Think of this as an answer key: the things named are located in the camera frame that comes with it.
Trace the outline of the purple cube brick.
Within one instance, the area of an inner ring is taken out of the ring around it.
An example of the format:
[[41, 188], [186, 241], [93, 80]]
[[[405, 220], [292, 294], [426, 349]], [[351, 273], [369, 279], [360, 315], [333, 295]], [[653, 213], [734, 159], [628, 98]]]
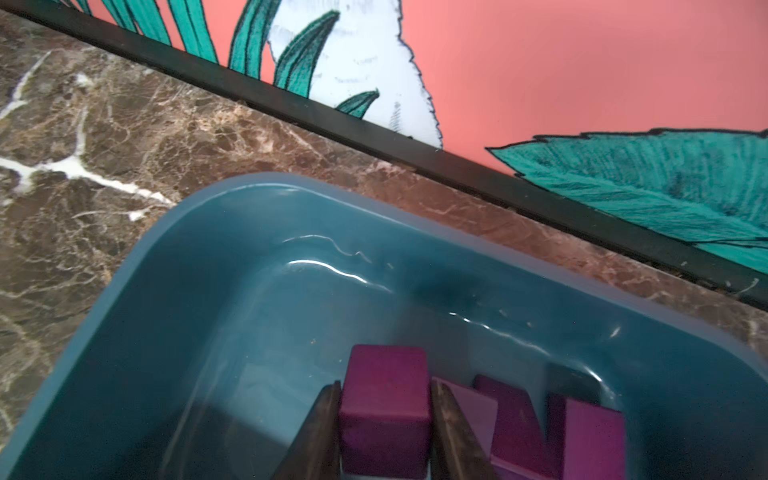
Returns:
[[431, 438], [430, 376], [423, 349], [356, 345], [339, 411], [346, 474], [424, 479]]

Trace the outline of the teal plastic storage bin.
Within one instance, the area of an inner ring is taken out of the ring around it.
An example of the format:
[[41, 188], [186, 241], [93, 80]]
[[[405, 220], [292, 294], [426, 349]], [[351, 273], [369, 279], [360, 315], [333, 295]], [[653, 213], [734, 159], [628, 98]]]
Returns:
[[294, 175], [141, 238], [1, 455], [5, 479], [266, 479], [357, 344], [620, 410], [631, 479], [763, 479], [767, 364], [698, 319]]

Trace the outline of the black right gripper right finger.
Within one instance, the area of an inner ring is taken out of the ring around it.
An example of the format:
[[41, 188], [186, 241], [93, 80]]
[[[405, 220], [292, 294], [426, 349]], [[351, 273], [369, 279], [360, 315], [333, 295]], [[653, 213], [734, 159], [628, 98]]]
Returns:
[[498, 477], [452, 390], [432, 380], [430, 475], [441, 480], [497, 480]]

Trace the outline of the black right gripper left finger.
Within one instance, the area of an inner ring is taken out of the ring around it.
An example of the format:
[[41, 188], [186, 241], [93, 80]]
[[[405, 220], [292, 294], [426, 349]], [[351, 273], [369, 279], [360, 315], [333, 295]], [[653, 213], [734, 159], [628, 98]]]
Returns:
[[272, 474], [272, 480], [341, 478], [338, 422], [341, 392], [339, 381], [320, 390], [297, 435]]

